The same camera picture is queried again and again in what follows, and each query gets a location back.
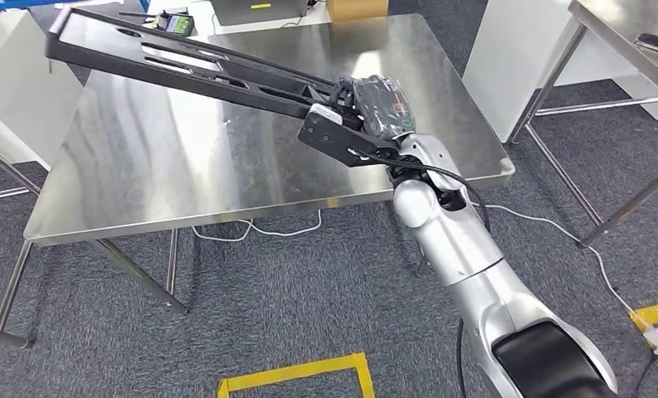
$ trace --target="table leg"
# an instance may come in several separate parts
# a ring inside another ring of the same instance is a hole
[[[165,281],[165,290],[174,295],[174,280],[177,273],[177,241],[179,230],[175,228],[170,234],[170,255],[168,259],[168,278]]]
[[[126,271],[131,277],[136,279],[140,284],[142,284],[147,290],[152,294],[157,296],[159,299],[168,303],[175,311],[179,313],[187,313],[187,309],[177,301],[171,294],[165,291],[160,285],[155,282],[150,275],[146,274],[145,271],[140,269],[133,261],[131,261],[118,247],[116,247],[111,241],[107,239],[98,239],[91,242],[97,249],[102,250],[109,258],[121,269]]]
[[[578,201],[578,203],[580,203],[580,206],[582,206],[583,210],[585,210],[585,212],[590,217],[590,219],[595,224],[595,226],[601,225],[602,218],[600,217],[599,214],[597,214],[595,207],[593,207],[590,201],[585,197],[585,195],[582,194],[582,191],[580,191],[578,185],[576,185],[573,179],[568,175],[566,169],[563,168],[563,165],[561,165],[561,163],[558,162],[558,159],[556,159],[556,157],[553,155],[551,150],[548,149],[548,147],[543,142],[541,137],[539,137],[539,135],[536,134],[536,130],[534,130],[534,128],[531,127],[531,124],[525,124],[524,129],[527,131],[527,133],[534,141],[536,146],[539,147],[539,150],[546,158],[548,163],[551,164],[556,174],[558,174],[558,176],[561,178],[563,184],[565,184],[565,186],[568,188],[568,190],[570,190],[570,192],[573,194],[573,196]]]
[[[536,115],[536,112],[541,108],[541,105],[543,105],[543,102],[546,100],[546,97],[548,97],[548,94],[551,92],[553,85],[556,84],[556,80],[558,80],[558,77],[563,72],[563,69],[565,69],[566,64],[568,63],[568,61],[570,61],[571,56],[573,56],[573,53],[578,48],[578,45],[580,44],[582,37],[585,36],[586,30],[587,28],[585,27],[585,25],[578,22],[578,27],[573,33],[573,37],[571,37],[571,40],[568,42],[568,45],[566,46],[565,50],[563,50],[563,54],[561,55],[561,57],[558,58],[558,62],[556,62],[556,66],[553,67],[553,70],[551,70],[551,73],[548,75],[546,82],[543,84],[543,87],[539,91],[539,95],[536,96],[534,102],[531,104],[531,106],[529,106],[529,109],[527,109],[526,114],[522,118],[522,121],[519,122],[519,125],[517,126],[516,129],[514,129],[514,132],[509,137],[510,143],[516,143],[515,139],[517,139],[519,133],[522,131],[525,125],[531,122],[531,119]]]
[[[17,348],[29,348],[31,342],[24,337],[14,336],[6,332],[0,332],[0,342]]]
[[[11,188],[11,189],[4,189],[3,191],[0,191],[0,199],[2,197],[13,197],[16,195],[22,195],[23,193],[29,193],[30,191],[27,188]]]
[[[622,206],[621,209],[616,211],[614,215],[607,219],[607,221],[596,226],[595,229],[582,240],[582,243],[584,245],[590,245],[598,236],[606,234],[613,226],[627,218],[647,197],[651,196],[656,191],[658,191],[658,177],[641,190],[641,192],[637,193],[636,196]]]
[[[7,172],[11,177],[15,178],[21,183],[25,188],[28,188],[29,191],[35,193],[36,195],[40,194],[41,188],[29,180],[26,176],[21,174],[11,163],[6,159],[0,156],[0,168]]]
[[[21,283],[23,270],[26,268],[26,262],[28,261],[28,256],[31,254],[32,247],[33,247],[33,243],[31,243],[29,240],[24,240],[23,245],[21,246],[21,252],[18,253],[16,266],[13,268],[13,272],[11,272],[11,278],[8,280],[8,285],[6,286],[6,292],[4,293],[3,300],[1,302],[0,332],[2,332],[4,327],[6,326],[6,320],[8,319],[8,314],[11,313],[11,307],[13,306],[13,299],[16,297],[18,285]]]

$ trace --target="laptop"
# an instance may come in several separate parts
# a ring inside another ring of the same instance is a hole
[[[307,0],[211,0],[219,24],[242,23],[299,18],[306,15]]]

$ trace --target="gray carpet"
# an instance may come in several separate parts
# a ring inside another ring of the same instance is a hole
[[[425,15],[462,72],[485,1],[392,0],[390,12]],[[552,104],[623,98],[609,81],[554,91]],[[591,201],[608,215],[658,173],[658,122],[638,108],[547,117],[536,126]],[[509,149],[518,168],[491,203],[546,216],[581,235],[590,228],[530,140]],[[38,181],[31,163],[22,169]],[[13,182],[0,173],[0,188]],[[0,200],[0,296],[34,197]],[[630,397],[648,348],[605,290],[592,255],[553,227],[492,211],[493,235],[526,284],[607,356]],[[313,225],[313,212],[259,220],[273,231]],[[238,236],[230,223],[202,228]],[[154,278],[164,279],[167,233],[116,239]],[[597,244],[619,293],[633,307],[658,303],[658,194]],[[457,314],[429,272],[415,278],[417,247],[390,204],[324,212],[324,224],[292,238],[258,234],[239,243],[180,236],[172,313],[86,244],[37,248],[7,330],[36,340],[29,351],[0,347],[0,396],[215,396],[217,383],[279,366],[365,352],[377,396],[457,396]],[[465,361],[471,397],[485,396]],[[232,396],[360,396],[340,371]],[[658,363],[641,397],[658,397]]]

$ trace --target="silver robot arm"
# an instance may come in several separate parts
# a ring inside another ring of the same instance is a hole
[[[417,133],[397,85],[376,75],[344,78],[333,98],[344,91],[344,104],[354,104],[364,119],[361,131],[346,129],[335,108],[314,104],[298,137],[349,167],[389,166],[395,211],[448,286],[492,396],[617,396],[605,357],[509,266],[480,221],[447,148],[436,137]]]
[[[412,133],[400,154],[458,173],[441,142]],[[522,283],[459,182],[435,172],[400,182],[394,208],[449,287],[492,396],[616,396],[602,353]],[[444,193],[450,201],[444,203]]]

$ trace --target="black metal frame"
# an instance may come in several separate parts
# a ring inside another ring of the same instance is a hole
[[[117,36],[118,41],[104,43],[106,39],[102,39],[96,42],[95,37],[78,40],[84,35],[77,33],[84,32],[85,24],[89,23],[81,17],[111,25],[121,33]],[[217,65],[218,70],[149,54],[143,46],[209,62]],[[342,104],[344,98],[329,103],[337,88],[334,82],[240,52],[78,8],[65,9],[56,19],[48,33],[46,56],[299,119],[306,117],[312,104],[324,104],[343,117],[344,126],[360,129],[362,125],[358,112]]]
[[[334,83],[220,46],[78,8],[64,9],[53,23],[46,56],[304,119],[298,139],[349,167],[377,164],[357,156],[356,150],[385,158],[397,156],[394,141],[362,131],[363,117],[355,106],[349,78]],[[327,119],[325,113],[312,112],[317,104],[340,116],[341,123]]]

